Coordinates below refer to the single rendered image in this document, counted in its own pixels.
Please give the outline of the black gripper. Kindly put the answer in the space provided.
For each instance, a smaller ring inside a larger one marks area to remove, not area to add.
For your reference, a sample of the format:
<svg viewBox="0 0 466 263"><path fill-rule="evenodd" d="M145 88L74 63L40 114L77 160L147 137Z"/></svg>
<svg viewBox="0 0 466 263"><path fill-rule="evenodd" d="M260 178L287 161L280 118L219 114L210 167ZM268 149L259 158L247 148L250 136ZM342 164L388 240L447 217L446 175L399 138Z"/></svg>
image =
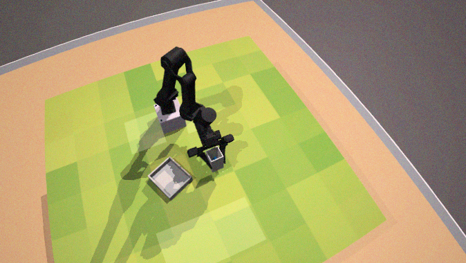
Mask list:
<svg viewBox="0 0 466 263"><path fill-rule="evenodd" d="M198 136L199 136L199 138L201 140L202 147L199 147L199 148L193 147L193 148L189 149L187 151L187 153L188 153L189 158L191 158L191 157L193 157L195 155L196 155L196 157L200 157L202 160L204 160L204 162L208 165L208 167L210 169L212 169L212 167L211 167L209 161L207 160L207 157L206 157L206 155L205 155L205 153L203 151L219 145L220 146L219 149L220 149L220 151L221 151L221 153L223 155L223 162L225 164L225 146L227 146L228 143L231 143L234 140L234 137L233 137L233 135L228 134L227 136L223 136L222 139L218 140L218 144L206 147L205 143L203 145L203 142L202 142L202 134L207 135L207 134L210 133L210 130L212 130L211 127L206 127L206 128L198 130L197 133L198 133Z"/></svg>

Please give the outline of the white square cup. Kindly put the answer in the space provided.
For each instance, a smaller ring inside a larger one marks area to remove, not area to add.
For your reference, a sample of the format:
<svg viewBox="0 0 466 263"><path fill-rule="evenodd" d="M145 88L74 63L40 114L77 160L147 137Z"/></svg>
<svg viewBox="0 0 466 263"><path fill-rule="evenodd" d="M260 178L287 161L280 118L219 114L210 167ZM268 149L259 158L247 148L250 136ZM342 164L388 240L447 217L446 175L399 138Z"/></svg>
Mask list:
<svg viewBox="0 0 466 263"><path fill-rule="evenodd" d="M206 154L207 160L209 161L212 167L211 169L212 172L215 172L215 171L218 171L224 168L223 155L220 149L218 148L218 146L205 151L205 154ZM216 157L217 159L212 160L214 157Z"/></svg>

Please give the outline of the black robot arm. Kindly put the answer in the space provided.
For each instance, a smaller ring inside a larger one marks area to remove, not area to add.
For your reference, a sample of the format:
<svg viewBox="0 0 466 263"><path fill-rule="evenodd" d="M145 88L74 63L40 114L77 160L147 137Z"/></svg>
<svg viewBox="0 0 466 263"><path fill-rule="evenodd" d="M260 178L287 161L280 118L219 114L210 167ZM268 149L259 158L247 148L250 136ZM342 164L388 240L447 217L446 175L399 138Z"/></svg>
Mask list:
<svg viewBox="0 0 466 263"><path fill-rule="evenodd" d="M186 74L183 77L178 75L178 70L185 63ZM192 71L192 61L183 48L174 47L161 57L161 67L165 69L162 81L162 89L154 98L154 102L161 107L162 116L176 112L174 99L179 91L175 88L176 81L181 84L182 104L179 108L180 116L184 120L192 121L196 131L211 127L210 124L216 119L216 112L213 108L205 107L196 102L196 76ZM213 130L213 129L212 129ZM212 131L207 135L202 134L203 145L206 147L218 144L222 139L219 130Z"/></svg>

